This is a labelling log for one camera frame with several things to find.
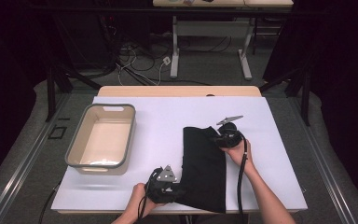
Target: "forearm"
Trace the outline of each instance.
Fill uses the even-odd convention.
[[[292,216],[254,168],[246,173],[255,192],[261,216],[266,224],[295,223]]]

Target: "electrical outlet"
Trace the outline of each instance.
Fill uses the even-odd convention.
[[[168,56],[165,57],[162,61],[165,63],[165,65],[168,65],[171,63],[171,59]]]

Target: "beige plastic bin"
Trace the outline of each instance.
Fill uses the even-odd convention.
[[[82,174],[123,175],[135,130],[133,105],[89,105],[65,161]]]

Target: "desk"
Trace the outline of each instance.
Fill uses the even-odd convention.
[[[215,97],[204,97],[207,94]],[[137,110],[137,127],[127,173],[82,175],[68,167],[51,206],[52,210],[60,213],[121,213],[130,198],[132,186],[147,181],[155,168],[169,164],[180,180],[182,130],[185,126],[214,126],[224,115],[230,117],[239,111],[246,111],[246,119],[236,122],[236,125],[252,141],[254,161],[259,173],[290,211],[307,209],[267,102],[260,97],[256,87],[103,87],[94,99],[94,103],[124,102],[133,104]],[[221,102],[227,105],[216,106],[216,103]],[[180,112],[175,113],[178,108],[181,108]],[[268,135],[267,141],[260,139],[265,137],[263,134]],[[156,141],[156,136],[166,140]],[[238,212],[238,170],[238,166],[227,157],[228,213]],[[245,212],[258,210],[255,195],[246,177],[243,179],[242,197]],[[203,214],[205,211],[169,203],[153,213]]]
[[[192,7],[290,7],[291,0],[213,0],[211,3],[195,0]],[[153,0],[155,7],[188,7],[183,0]],[[250,24],[246,21],[178,21],[172,19],[173,53],[171,63],[171,78],[177,78],[179,65],[179,48],[177,37],[187,36],[231,36],[244,38],[242,49],[238,50],[242,72],[246,80],[252,79],[251,70],[246,59],[246,50],[252,37]]]

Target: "gray carpet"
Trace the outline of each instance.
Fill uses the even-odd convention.
[[[196,37],[181,39],[180,44],[186,46],[186,49],[208,50],[221,40],[221,38]],[[252,81],[244,80],[241,74],[241,66],[236,51],[241,47],[241,42],[232,40],[229,43],[228,39],[226,39],[219,46],[219,49],[223,49],[224,44],[229,43],[228,48],[223,52],[186,52],[182,50],[179,63],[179,78],[170,80],[170,68],[163,66],[161,74],[162,79],[165,81],[161,85],[200,85],[199,83],[191,82],[198,81],[211,85],[261,86],[263,84],[261,77],[273,48],[274,40],[274,37],[259,37],[256,55],[248,53],[248,61],[254,76]],[[150,52],[156,56],[162,55],[161,52],[168,50],[163,55],[169,56],[171,55],[169,46],[169,41],[159,40],[158,45],[153,45]],[[154,57],[155,64],[153,64],[153,60],[142,54],[142,52],[137,51],[137,56],[138,60],[133,64],[132,69],[142,70],[151,67],[151,69],[140,71],[140,73],[148,77],[158,78],[158,69],[162,57]],[[89,75],[96,72],[98,71],[88,71],[85,74]],[[140,85],[126,73],[123,73],[120,77],[121,83],[124,85]],[[117,71],[109,76],[99,77],[94,80],[102,85],[120,85]],[[40,152],[34,155],[34,163],[23,174],[26,178],[19,185],[18,191],[12,192],[16,197],[9,201],[6,206],[0,204],[0,209],[2,210],[0,211],[2,212],[0,223],[37,223],[51,190],[63,177],[66,169],[66,164],[63,160],[64,154],[75,132],[75,127],[83,109],[91,103],[92,97],[96,93],[96,91],[91,90],[83,83],[77,80],[72,81],[76,87],[72,94],[57,93],[57,96],[62,99],[63,106],[51,123],[44,122],[47,115],[46,83],[41,83],[35,88],[38,99],[33,114],[0,169],[0,202],[2,202],[2,195],[5,193],[5,186],[9,183],[10,178],[19,171],[18,167],[24,163],[24,158],[29,156],[28,153],[35,147],[36,139],[40,139],[39,134],[42,133],[44,138],[40,142]],[[297,98],[285,98],[282,93],[285,86],[286,84],[282,83],[263,94],[268,98],[268,103],[277,122],[289,159],[293,164],[298,181],[305,191],[304,196],[309,206],[308,210],[294,214],[297,223],[354,223],[352,221],[344,222],[340,218],[332,200],[331,192],[328,190],[326,182],[321,176],[321,171],[316,165],[308,132],[313,133],[313,137],[317,140],[318,147],[324,154],[328,167],[337,179],[348,207],[352,211],[354,220],[358,223],[358,190],[351,183],[345,169],[328,143],[328,136],[317,97],[311,96],[311,126],[310,128],[304,128],[301,120],[298,119]],[[66,129],[62,139],[60,139],[57,137],[61,135],[62,127],[66,127]],[[43,223],[110,223],[115,218],[113,215],[61,215],[49,210],[51,201],[44,214]],[[251,214],[251,223],[262,223],[260,216]]]

